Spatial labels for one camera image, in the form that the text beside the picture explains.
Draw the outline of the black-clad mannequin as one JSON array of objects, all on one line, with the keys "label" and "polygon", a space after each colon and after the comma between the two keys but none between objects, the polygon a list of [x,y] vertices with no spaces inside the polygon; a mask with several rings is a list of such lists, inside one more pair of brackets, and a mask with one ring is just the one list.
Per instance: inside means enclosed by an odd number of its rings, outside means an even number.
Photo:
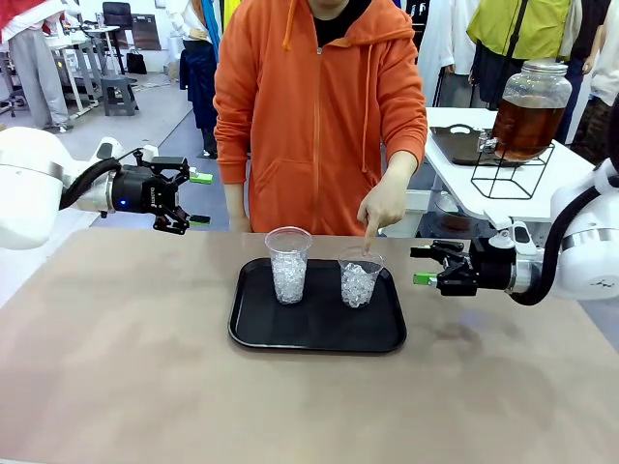
[{"label": "black-clad mannequin", "polygon": [[581,84],[593,69],[600,49],[600,28],[610,0],[572,0],[558,57],[567,64],[565,77],[572,85],[555,139],[564,144],[569,132]]}]

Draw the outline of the person's right forearm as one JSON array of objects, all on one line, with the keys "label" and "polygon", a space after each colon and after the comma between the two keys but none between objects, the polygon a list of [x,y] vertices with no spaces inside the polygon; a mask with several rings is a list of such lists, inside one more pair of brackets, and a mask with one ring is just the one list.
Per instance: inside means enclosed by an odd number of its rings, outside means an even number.
[{"label": "person's right forearm", "polygon": [[244,184],[225,184],[223,189],[229,218],[231,220],[247,218]]}]

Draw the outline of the white standing desk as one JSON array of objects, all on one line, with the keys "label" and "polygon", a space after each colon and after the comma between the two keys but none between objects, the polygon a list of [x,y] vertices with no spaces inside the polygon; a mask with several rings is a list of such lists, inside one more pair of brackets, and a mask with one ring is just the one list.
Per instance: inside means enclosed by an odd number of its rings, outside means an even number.
[{"label": "white standing desk", "polygon": [[104,76],[124,73],[114,47],[118,31],[118,26],[80,25],[45,37],[72,120],[99,105]]}]

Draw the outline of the black serving tray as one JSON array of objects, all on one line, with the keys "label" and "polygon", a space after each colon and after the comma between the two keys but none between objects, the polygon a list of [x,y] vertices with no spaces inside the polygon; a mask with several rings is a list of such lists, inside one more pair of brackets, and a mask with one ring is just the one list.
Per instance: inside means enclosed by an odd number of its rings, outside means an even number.
[{"label": "black serving tray", "polygon": [[239,272],[228,333],[253,350],[383,355],[400,348],[407,329],[386,269],[369,304],[350,308],[340,296],[339,263],[311,259],[303,299],[285,305],[276,298],[270,260],[257,258]]}]

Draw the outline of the clear plastic cup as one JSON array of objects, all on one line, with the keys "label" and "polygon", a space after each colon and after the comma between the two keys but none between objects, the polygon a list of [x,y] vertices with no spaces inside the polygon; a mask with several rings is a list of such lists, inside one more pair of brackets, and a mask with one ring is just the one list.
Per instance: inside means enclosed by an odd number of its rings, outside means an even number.
[{"label": "clear plastic cup", "polygon": [[303,298],[311,245],[311,234],[296,226],[274,229],[265,237],[276,297],[283,305],[294,305]]},{"label": "clear plastic cup", "polygon": [[369,304],[383,258],[362,246],[345,249],[339,256],[340,292],[342,301],[351,308]]}]

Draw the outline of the blue skirt mannequin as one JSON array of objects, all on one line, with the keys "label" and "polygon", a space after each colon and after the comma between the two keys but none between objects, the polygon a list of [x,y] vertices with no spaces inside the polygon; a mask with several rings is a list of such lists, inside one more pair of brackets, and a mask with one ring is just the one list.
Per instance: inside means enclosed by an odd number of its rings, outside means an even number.
[{"label": "blue skirt mannequin", "polygon": [[213,97],[217,62],[201,1],[188,0],[182,18],[184,24],[189,27],[183,40],[188,98],[192,103],[196,127],[202,135],[202,157],[215,160],[218,157],[217,141],[214,136],[217,111],[213,107]]}]

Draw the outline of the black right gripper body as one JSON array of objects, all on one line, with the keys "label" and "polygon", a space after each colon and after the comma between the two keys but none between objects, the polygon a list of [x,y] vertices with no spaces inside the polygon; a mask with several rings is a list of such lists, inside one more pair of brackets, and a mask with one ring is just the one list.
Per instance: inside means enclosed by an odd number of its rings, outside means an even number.
[{"label": "black right gripper body", "polygon": [[499,248],[489,240],[471,241],[471,265],[478,287],[505,291],[512,281],[514,248]]}]

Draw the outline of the yellow-green jacket mannequin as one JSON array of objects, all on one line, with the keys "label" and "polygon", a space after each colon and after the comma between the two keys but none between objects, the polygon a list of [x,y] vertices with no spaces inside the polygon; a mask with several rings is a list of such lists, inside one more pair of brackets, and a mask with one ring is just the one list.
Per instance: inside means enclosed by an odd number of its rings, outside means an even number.
[{"label": "yellow-green jacket mannequin", "polygon": [[470,78],[486,107],[498,108],[525,62],[568,57],[583,15],[582,0],[481,0],[466,33],[475,45]]}]

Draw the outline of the grey plastic stool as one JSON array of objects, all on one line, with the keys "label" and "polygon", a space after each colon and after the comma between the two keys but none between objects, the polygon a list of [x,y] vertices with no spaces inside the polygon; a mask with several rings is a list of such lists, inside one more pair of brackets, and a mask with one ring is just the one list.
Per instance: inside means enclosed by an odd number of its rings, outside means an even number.
[{"label": "grey plastic stool", "polygon": [[106,116],[125,112],[134,116],[139,110],[132,84],[134,80],[124,74],[104,75],[101,78],[103,108]]}]

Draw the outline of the white hanging shirt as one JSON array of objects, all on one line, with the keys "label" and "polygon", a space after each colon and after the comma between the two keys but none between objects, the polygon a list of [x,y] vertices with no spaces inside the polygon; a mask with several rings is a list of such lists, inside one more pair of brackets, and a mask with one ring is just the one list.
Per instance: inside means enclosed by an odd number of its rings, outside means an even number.
[{"label": "white hanging shirt", "polygon": [[429,0],[427,25],[418,58],[428,106],[478,107],[479,92],[469,82],[475,45],[467,28],[481,0]]}]

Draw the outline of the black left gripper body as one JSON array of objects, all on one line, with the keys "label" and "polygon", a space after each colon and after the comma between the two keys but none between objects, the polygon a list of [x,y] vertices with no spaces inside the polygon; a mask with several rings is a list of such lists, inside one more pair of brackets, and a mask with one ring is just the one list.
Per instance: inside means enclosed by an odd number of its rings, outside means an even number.
[{"label": "black left gripper body", "polygon": [[123,165],[112,181],[112,207],[117,212],[162,215],[169,209],[168,180],[149,167]]}]

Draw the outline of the white side table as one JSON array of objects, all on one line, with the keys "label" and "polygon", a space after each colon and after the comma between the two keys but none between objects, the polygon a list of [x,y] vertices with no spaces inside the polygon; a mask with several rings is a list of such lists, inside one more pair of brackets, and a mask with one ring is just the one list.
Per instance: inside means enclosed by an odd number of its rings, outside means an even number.
[{"label": "white side table", "polygon": [[593,169],[593,164],[556,142],[545,174],[532,199],[492,200],[482,197],[470,183],[472,166],[451,164],[427,137],[426,159],[466,214],[484,219],[485,211],[503,213],[525,222],[549,222],[550,198],[559,188],[580,180]]}]

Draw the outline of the glass tea drink dispenser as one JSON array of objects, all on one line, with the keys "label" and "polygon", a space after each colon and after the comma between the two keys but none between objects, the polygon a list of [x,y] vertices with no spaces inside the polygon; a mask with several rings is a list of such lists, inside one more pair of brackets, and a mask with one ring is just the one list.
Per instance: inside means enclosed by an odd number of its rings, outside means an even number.
[{"label": "glass tea drink dispenser", "polygon": [[480,164],[514,166],[537,158],[551,144],[572,93],[568,66],[529,60],[505,85]]}]

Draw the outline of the black bag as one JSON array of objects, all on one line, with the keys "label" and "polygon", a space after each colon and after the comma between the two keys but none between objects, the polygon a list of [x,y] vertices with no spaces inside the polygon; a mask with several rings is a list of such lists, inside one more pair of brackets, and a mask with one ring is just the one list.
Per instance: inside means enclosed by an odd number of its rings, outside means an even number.
[{"label": "black bag", "polygon": [[130,48],[126,55],[127,72],[144,75],[147,73],[147,68],[144,56],[136,49]]}]

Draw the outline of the person in orange hoodie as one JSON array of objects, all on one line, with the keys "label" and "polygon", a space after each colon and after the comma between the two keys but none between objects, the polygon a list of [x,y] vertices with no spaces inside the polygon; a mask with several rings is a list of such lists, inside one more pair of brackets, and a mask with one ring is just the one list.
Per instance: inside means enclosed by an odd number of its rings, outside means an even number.
[{"label": "person in orange hoodie", "polygon": [[215,137],[252,232],[364,237],[359,206],[389,158],[425,154],[413,36],[394,0],[242,0],[219,47]]}]

